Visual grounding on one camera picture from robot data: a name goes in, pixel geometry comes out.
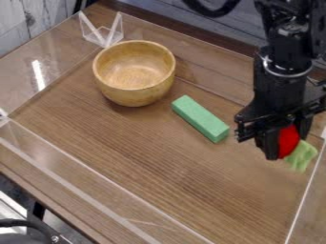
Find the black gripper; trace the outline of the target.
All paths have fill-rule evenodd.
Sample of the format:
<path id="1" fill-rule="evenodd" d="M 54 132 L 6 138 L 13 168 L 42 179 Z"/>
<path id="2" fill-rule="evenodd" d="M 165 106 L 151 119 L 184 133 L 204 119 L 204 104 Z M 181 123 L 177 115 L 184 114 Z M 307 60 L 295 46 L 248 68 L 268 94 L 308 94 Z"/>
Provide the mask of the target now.
<path id="1" fill-rule="evenodd" d="M 310 82 L 312 60 L 294 54 L 279 64 L 267 47 L 255 53 L 253 98 L 233 116 L 239 142 L 255 139 L 267 160 L 279 158 L 280 129 L 294 125 L 306 139 L 312 118 L 326 111 L 326 82 Z"/>

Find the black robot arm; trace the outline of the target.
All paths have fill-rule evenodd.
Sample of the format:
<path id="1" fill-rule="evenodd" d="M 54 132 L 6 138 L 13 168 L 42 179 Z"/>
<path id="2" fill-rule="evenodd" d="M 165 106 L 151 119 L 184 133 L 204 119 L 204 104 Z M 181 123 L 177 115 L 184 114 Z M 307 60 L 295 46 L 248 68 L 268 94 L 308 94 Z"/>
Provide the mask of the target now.
<path id="1" fill-rule="evenodd" d="M 284 131 L 304 139 L 326 112 L 326 80 L 312 61 L 326 55 L 326 0 L 255 0 L 267 45 L 253 59 L 253 98 L 233 116 L 236 140 L 252 139 L 268 160 L 286 155 Z"/>

